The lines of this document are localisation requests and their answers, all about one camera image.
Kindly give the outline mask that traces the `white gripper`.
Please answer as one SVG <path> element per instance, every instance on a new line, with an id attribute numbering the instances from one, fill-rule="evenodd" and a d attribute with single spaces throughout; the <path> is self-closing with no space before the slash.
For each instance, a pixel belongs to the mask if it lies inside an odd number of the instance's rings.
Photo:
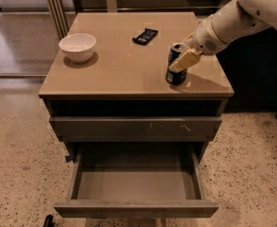
<path id="1" fill-rule="evenodd" d="M 168 69 L 179 73 L 200 61 L 204 55 L 215 55 L 229 45 L 228 25 L 219 15 L 210 15 L 203 20 L 194 33 L 190 33 L 182 42 L 189 47 L 172 47 L 178 57 L 171 62 Z"/>

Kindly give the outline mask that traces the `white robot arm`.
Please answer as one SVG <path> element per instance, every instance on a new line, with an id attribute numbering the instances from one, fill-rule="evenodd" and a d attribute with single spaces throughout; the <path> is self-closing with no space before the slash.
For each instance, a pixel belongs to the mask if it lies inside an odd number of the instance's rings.
<path id="1" fill-rule="evenodd" d="M 231 42 L 269 27 L 277 31 L 277 0 L 232 0 L 182 41 L 183 52 L 168 68 L 181 72 L 202 55 L 215 55 Z"/>

